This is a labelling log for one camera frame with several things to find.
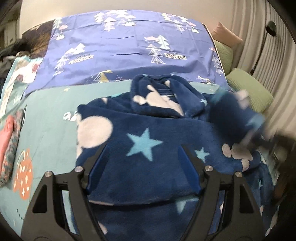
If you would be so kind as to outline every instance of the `silver bolt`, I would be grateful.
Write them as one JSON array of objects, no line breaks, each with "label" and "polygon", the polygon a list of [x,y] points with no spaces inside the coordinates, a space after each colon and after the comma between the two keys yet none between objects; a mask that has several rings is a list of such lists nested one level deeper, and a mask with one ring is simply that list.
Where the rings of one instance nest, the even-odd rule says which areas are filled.
[{"label": "silver bolt", "polygon": [[212,170],[214,170],[214,168],[212,166],[205,166],[205,170],[207,172],[211,172]]},{"label": "silver bolt", "polygon": [[47,171],[47,172],[44,174],[45,177],[50,177],[51,175],[52,175],[52,172],[51,172],[51,171]]},{"label": "silver bolt", "polygon": [[81,167],[81,166],[77,166],[77,167],[75,167],[75,172],[82,172],[82,170],[83,170],[83,167]]},{"label": "silver bolt", "polygon": [[236,177],[242,177],[242,173],[241,172],[236,172],[235,175],[236,175]]}]

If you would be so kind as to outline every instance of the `green pillow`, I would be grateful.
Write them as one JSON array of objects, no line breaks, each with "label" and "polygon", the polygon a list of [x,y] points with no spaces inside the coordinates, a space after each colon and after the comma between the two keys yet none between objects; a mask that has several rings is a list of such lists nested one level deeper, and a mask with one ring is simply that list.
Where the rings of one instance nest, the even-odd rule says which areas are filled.
[{"label": "green pillow", "polygon": [[214,42],[217,47],[219,57],[221,59],[224,73],[225,73],[225,75],[228,75],[230,72],[231,64],[232,64],[233,51],[228,46],[226,46],[216,40],[214,40]]},{"label": "green pillow", "polygon": [[235,91],[246,90],[249,93],[250,107],[256,112],[262,113],[274,100],[262,84],[242,69],[233,69],[226,78]]}]

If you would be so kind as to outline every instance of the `pink fabric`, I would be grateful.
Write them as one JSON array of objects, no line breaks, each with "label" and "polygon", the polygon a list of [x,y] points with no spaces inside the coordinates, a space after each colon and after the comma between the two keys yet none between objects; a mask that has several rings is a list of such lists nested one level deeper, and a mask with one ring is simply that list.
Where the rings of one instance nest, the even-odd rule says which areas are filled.
[{"label": "pink fabric", "polygon": [[9,115],[6,119],[3,129],[0,131],[0,170],[2,169],[4,154],[12,135],[13,122],[14,117],[12,115]]},{"label": "pink fabric", "polygon": [[217,27],[211,32],[214,40],[233,48],[243,40],[227,29],[222,23],[218,23]]}]

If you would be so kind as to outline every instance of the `blue gripper pad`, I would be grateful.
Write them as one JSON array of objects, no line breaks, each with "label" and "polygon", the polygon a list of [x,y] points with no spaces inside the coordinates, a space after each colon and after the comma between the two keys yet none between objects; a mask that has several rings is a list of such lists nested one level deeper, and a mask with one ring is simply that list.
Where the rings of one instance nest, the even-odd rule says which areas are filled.
[{"label": "blue gripper pad", "polygon": [[200,177],[181,146],[178,147],[178,159],[192,190],[195,191],[196,194],[200,194],[202,191],[202,187],[200,186]]},{"label": "blue gripper pad", "polygon": [[97,187],[109,158],[110,148],[106,145],[89,173],[88,185],[85,189],[87,194],[90,194]]}]

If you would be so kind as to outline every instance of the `pillow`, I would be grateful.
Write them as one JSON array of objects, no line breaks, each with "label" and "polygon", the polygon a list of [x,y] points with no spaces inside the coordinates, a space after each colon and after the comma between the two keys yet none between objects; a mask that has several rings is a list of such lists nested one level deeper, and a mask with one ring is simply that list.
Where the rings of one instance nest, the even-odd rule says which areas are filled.
[{"label": "pillow", "polygon": [[214,42],[217,47],[219,57],[221,59],[224,73],[225,75],[228,75],[230,73],[230,68],[232,64],[233,51],[227,45],[224,45],[216,40],[214,40]]},{"label": "pillow", "polygon": [[217,27],[211,32],[211,35],[214,40],[217,40],[230,48],[243,41],[220,22],[218,23]]},{"label": "pillow", "polygon": [[233,69],[226,78],[235,91],[246,90],[249,93],[250,107],[256,112],[262,113],[274,100],[262,84],[242,69]]}]

